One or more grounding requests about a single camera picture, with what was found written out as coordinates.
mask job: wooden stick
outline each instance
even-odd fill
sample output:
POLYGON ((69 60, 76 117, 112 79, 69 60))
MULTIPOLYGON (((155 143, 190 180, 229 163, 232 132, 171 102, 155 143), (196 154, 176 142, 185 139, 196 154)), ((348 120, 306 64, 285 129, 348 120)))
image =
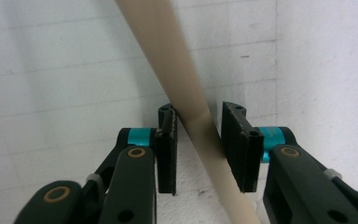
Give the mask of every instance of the wooden stick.
POLYGON ((228 166, 170 0, 116 2, 178 112, 231 223, 259 223, 228 166))

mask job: white wall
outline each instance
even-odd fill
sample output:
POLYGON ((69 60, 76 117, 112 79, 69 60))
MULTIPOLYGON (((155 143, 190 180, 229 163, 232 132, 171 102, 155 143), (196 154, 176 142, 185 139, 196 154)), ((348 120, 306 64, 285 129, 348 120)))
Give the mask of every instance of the white wall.
POLYGON ((358 1, 277 4, 278 124, 358 189, 358 1))
MULTIPOLYGON (((172 2, 216 119, 227 100, 275 125, 275 1, 172 2)), ((113 0, 0 0, 0 224, 51 181, 83 184, 121 128, 156 127, 166 103, 113 0)), ((180 139, 178 196, 158 196, 159 223, 227 223, 180 139)))
MULTIPOLYGON (((216 120, 226 100, 287 125, 358 189, 358 2, 172 3, 216 120)), ((113 0, 0 0, 0 224, 51 181, 84 183, 120 128, 156 126, 167 102, 113 0)), ((183 130, 158 218, 227 223, 183 130)))

